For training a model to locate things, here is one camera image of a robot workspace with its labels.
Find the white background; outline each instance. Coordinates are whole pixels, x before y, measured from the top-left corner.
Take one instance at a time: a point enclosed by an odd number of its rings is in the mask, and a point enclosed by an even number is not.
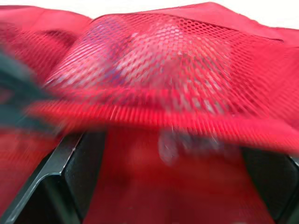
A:
[[[202,3],[202,0],[0,0],[0,5],[32,5],[62,9],[91,18]],[[299,0],[214,0],[259,23],[299,29]]]

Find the dark green object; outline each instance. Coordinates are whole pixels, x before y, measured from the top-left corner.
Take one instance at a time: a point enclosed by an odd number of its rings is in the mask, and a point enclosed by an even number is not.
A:
[[[8,94],[0,101],[0,128],[56,134],[57,128],[22,111],[35,101],[53,98],[32,81],[31,74],[25,65],[0,52],[0,97]]]

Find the mesh netting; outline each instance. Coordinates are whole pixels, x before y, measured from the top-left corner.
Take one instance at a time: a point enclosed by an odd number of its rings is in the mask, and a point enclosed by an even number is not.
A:
[[[293,151],[298,55],[281,40],[172,15],[102,16],[45,79],[67,101],[31,111],[71,129],[170,127]]]
[[[62,30],[32,32],[14,24],[0,23],[1,47],[29,66],[35,72],[34,78],[39,84],[44,83],[76,38],[72,33]]]
[[[65,30],[37,32],[2,23],[0,42],[35,72],[37,83],[61,98],[37,102],[28,111],[66,132],[99,125],[169,128],[298,151],[299,51],[282,40],[143,13],[102,16],[78,39]],[[165,223],[170,214],[172,223],[273,223],[241,158],[232,166],[219,158],[189,158],[170,168],[153,146],[157,132],[116,128],[110,133],[102,165],[103,179],[109,182],[99,182],[86,223],[98,223],[99,214],[103,222],[144,222],[141,215],[146,214],[149,223]],[[22,154],[13,148],[1,153],[7,157],[0,170],[13,162],[25,167],[23,159],[35,157],[33,149]],[[19,187],[45,154],[39,156],[29,159],[33,162],[18,179]],[[128,215],[124,208],[131,203],[135,212]],[[156,209],[158,221],[150,222],[152,212],[144,204]],[[200,211],[198,216],[193,209]]]

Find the red mesh fabric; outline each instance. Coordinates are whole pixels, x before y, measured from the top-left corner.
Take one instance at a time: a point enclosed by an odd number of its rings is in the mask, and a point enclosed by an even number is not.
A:
[[[14,24],[0,23],[0,42],[4,50],[29,66],[40,84],[64,57],[76,38],[67,31],[32,32],[17,28]]]
[[[14,23],[0,33],[7,52],[64,99],[38,102],[28,111],[65,132],[142,128],[110,130],[86,224],[273,224],[241,158],[236,164],[189,158],[170,168],[160,161],[157,134],[149,130],[168,127],[297,152],[297,31],[267,28],[202,4],[103,16],[73,45],[76,25],[56,29],[52,19],[44,25],[51,29]],[[12,155],[1,170],[22,164],[14,159],[22,154]],[[21,186],[23,179],[20,174],[12,183]]]
[[[45,81],[71,102],[31,112],[70,129],[168,127],[294,153],[298,55],[283,40],[174,15],[102,16]]]

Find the red cloth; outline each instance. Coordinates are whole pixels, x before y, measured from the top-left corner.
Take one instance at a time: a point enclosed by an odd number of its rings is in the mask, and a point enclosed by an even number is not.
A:
[[[69,42],[71,46],[90,21],[91,19],[86,16],[66,11],[28,6],[0,6],[0,27],[2,28],[0,28],[0,36],[2,40],[9,40],[15,45],[22,42],[22,49],[19,49],[19,53],[22,54],[23,51],[28,50],[25,55],[35,54],[36,58],[33,56],[35,62],[31,61],[31,64],[37,65],[41,72],[45,70],[43,69],[44,64],[38,61],[39,55],[46,54],[46,57],[50,57],[49,64],[53,65],[60,57],[55,54],[61,53],[62,50],[62,46],[57,45],[60,52],[54,49],[54,53],[49,55],[49,51],[52,49],[44,50],[43,44],[38,42],[41,39],[40,36],[45,36],[42,32],[49,29],[66,30],[66,32],[72,33],[71,38],[66,38],[66,42]],[[21,36],[24,31],[40,33],[40,35],[36,34],[37,39],[27,39],[26,36]],[[49,36],[50,42],[59,42],[59,40],[55,40],[55,35]],[[30,50],[31,44],[37,45],[37,49]],[[58,141],[36,133],[28,134],[20,130],[0,129],[0,216],[42,158],[56,147]]]
[[[67,99],[37,102],[28,112],[66,133],[130,127],[109,130],[85,223],[273,223],[241,157],[233,164],[181,158],[168,167],[157,153],[157,130],[297,153],[297,30],[266,27],[214,3],[92,23],[64,11],[0,9],[6,51]],[[3,208],[41,157],[14,179],[14,193],[3,188]],[[18,162],[7,161],[2,170]]]

